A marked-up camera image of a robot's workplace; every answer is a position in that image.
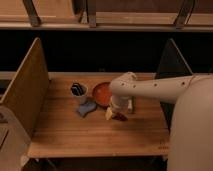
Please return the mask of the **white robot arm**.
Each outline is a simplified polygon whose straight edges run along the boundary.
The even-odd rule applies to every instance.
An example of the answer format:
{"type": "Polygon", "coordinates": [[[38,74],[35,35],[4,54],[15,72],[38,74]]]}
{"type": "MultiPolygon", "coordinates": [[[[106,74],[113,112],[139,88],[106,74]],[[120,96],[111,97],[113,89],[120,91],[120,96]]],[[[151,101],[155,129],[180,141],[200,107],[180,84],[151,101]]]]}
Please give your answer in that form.
{"type": "Polygon", "coordinates": [[[213,171],[213,75],[139,81],[127,72],[110,82],[110,107],[120,112],[131,97],[173,104],[167,171],[213,171]]]}

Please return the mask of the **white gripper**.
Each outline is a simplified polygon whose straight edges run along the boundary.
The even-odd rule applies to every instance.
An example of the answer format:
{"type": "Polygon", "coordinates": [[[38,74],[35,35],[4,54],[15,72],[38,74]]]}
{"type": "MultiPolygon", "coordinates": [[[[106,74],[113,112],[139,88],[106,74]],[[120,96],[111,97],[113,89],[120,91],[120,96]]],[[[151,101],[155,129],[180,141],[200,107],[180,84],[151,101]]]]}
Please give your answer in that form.
{"type": "Polygon", "coordinates": [[[129,98],[113,95],[110,99],[110,107],[106,110],[105,118],[110,120],[113,118],[114,113],[128,111],[128,100],[129,98]]]}

